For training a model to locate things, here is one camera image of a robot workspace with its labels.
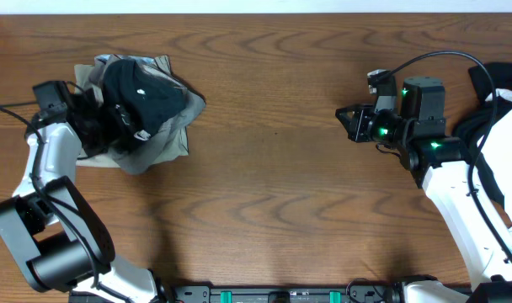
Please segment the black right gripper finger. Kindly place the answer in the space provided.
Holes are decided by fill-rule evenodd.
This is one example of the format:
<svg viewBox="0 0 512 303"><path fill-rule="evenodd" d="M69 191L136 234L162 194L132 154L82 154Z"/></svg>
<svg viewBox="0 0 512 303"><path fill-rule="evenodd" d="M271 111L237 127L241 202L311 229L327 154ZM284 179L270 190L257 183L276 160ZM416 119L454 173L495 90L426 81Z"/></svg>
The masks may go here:
<svg viewBox="0 0 512 303"><path fill-rule="evenodd" d="M373 105L369 105L369 104L354 104L354 105L350 105L350 106L347 106L347 107L344 107L344 108L341 108L341 109L337 109L335 111L335 114L337 116L339 116L339 115L354 116L354 115L360 114L361 112L372 111L372 110L373 110Z"/></svg>
<svg viewBox="0 0 512 303"><path fill-rule="evenodd" d="M351 141L356 141L357 134L357 121L352 112L336 112L335 117L341 123L348 133L348 138Z"/></svg>

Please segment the black t-shirt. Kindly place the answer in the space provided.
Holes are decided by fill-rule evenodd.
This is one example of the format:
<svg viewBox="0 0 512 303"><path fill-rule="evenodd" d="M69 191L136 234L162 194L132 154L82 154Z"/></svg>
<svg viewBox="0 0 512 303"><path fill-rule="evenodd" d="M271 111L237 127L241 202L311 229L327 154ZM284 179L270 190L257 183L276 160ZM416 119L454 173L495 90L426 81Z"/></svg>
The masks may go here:
<svg viewBox="0 0 512 303"><path fill-rule="evenodd" d="M128 135L147 141L185 109L181 89L145 72L132 59L114 61L103 77L104 106L114 111Z"/></svg>

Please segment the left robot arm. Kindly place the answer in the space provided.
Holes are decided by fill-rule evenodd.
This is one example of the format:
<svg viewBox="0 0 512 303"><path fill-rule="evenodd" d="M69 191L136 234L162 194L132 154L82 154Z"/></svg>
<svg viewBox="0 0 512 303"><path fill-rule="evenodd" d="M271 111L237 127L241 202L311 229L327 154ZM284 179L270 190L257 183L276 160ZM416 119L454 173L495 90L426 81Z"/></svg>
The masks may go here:
<svg viewBox="0 0 512 303"><path fill-rule="evenodd" d="M84 133L73 115L87 96L68 87L48 81L33 88L40 110L25 123L29 156L20 184L0 203L0 237L38 292L67 292L81 302L173 302L151 270L116 254L105 224L74 184Z"/></svg>

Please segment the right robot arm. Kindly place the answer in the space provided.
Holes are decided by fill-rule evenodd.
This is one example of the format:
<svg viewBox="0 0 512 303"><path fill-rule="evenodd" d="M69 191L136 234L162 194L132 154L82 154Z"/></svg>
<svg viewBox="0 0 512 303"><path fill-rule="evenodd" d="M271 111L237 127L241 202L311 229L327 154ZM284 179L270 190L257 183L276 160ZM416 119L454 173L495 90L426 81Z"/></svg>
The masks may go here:
<svg viewBox="0 0 512 303"><path fill-rule="evenodd" d="M391 286L350 286L353 302L512 302L512 90L445 132L445 89L434 77L371 83L373 104L338 109L355 142L373 142L411 173L442 215L466 265L470 290L431 276Z"/></svg>

